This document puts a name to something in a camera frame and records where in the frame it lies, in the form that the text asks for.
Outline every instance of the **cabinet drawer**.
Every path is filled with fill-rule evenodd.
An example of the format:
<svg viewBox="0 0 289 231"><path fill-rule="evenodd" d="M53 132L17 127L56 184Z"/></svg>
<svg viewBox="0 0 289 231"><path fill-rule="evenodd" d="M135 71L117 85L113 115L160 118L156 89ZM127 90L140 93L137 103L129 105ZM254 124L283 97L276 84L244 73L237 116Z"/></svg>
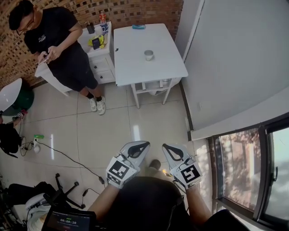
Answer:
<svg viewBox="0 0 289 231"><path fill-rule="evenodd" d="M110 70L106 59L93 60L89 62L90 68L93 72L103 72Z"/></svg>
<svg viewBox="0 0 289 231"><path fill-rule="evenodd" d="M115 82L114 76L110 70L97 73L94 76L99 83Z"/></svg>

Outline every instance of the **glasses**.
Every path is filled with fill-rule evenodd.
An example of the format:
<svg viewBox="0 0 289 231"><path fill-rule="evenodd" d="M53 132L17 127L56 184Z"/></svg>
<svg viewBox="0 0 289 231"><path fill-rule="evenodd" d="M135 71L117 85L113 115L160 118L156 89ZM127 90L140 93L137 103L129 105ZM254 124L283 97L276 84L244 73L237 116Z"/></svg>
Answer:
<svg viewBox="0 0 289 231"><path fill-rule="evenodd" d="M20 36L24 31L27 30L27 28L28 28L33 22L34 22L34 11L33 11L33 16L32 16L32 21L29 22L29 23L27 24L27 26L26 26L20 33L18 32L18 30L16 30L17 34Z"/></svg>

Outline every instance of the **chair leg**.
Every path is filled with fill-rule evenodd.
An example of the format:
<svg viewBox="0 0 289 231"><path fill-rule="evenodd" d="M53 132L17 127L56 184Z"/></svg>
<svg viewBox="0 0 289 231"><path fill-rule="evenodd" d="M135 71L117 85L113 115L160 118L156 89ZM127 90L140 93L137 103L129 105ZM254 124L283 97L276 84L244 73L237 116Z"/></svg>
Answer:
<svg viewBox="0 0 289 231"><path fill-rule="evenodd" d="M72 190L75 189L78 185L79 185L78 182L74 182L74 186L73 186L70 190L68 190L68 191L65 193L65 195L67 196L69 193L71 193Z"/></svg>
<svg viewBox="0 0 289 231"><path fill-rule="evenodd" d="M78 208L81 208L81 209L85 208L85 205L84 205L84 204L78 205L77 203L75 203L73 200L70 200L69 198L66 198L66 201L69 202L70 204L78 207Z"/></svg>
<svg viewBox="0 0 289 231"><path fill-rule="evenodd" d="M63 188L62 188L62 186L61 186L61 184L60 184L60 182L59 182L59 180L58 180L58 177L60 177L59 173L57 173L57 174L55 175L55 180L56 180L56 183L57 183L57 187L61 190L61 189L63 189Z"/></svg>

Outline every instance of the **bottle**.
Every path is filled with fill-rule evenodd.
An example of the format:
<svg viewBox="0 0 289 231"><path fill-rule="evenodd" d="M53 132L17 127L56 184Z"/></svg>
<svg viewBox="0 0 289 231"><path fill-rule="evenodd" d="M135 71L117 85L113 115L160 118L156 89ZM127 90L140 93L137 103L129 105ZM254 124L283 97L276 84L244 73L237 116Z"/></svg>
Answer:
<svg viewBox="0 0 289 231"><path fill-rule="evenodd" d="M99 21L100 21L100 26L103 26L103 25L107 24L106 15L105 15L103 10L99 14Z"/></svg>

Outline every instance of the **display screen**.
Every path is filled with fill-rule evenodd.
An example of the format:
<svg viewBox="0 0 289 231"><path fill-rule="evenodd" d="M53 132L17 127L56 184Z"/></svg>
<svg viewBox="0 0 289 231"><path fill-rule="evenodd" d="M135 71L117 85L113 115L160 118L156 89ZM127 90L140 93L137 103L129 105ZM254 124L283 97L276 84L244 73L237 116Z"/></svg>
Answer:
<svg viewBox="0 0 289 231"><path fill-rule="evenodd" d="M47 226L58 231L89 231L90 217L52 212Z"/></svg>

